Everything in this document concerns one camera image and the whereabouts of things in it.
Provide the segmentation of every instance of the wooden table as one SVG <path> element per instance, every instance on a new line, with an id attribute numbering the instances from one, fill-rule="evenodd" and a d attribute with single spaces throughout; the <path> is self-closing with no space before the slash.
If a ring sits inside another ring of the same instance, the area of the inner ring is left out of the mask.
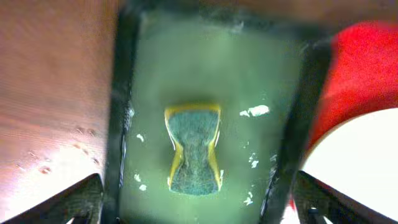
<path id="1" fill-rule="evenodd" d="M 388 0 L 238 0 L 272 16 L 343 27 L 397 20 Z M 2 0 L 0 222 L 89 174 L 102 176 L 118 1 Z"/>

